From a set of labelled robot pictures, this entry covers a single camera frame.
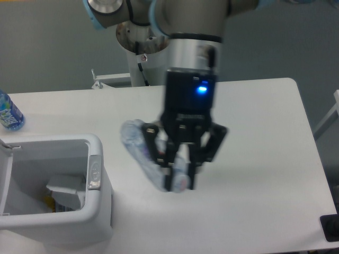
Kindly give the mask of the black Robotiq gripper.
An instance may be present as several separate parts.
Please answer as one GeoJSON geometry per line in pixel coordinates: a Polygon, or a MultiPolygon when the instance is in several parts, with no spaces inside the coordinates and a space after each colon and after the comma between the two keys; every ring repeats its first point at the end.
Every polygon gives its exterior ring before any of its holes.
{"type": "Polygon", "coordinates": [[[195,175],[204,162],[212,162],[228,128],[212,123],[211,109],[217,75],[211,72],[196,72],[170,69],[166,72],[164,111],[160,117],[168,135],[165,151],[160,152],[156,144],[159,127],[153,123],[141,125],[151,159],[164,172],[164,188],[170,192],[174,183],[174,161],[180,143],[189,144],[188,189],[194,190],[195,175]],[[202,146],[201,138],[209,133],[207,143],[202,146]]]}

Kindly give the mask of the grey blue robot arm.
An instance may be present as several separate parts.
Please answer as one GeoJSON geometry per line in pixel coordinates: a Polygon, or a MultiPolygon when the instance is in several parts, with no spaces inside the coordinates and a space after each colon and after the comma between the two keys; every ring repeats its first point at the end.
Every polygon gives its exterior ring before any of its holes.
{"type": "Polygon", "coordinates": [[[194,189],[228,133],[212,120],[225,20],[261,1],[84,1],[96,28],[124,22],[168,40],[164,107],[159,121],[123,123],[121,141],[162,192],[194,189]]]}

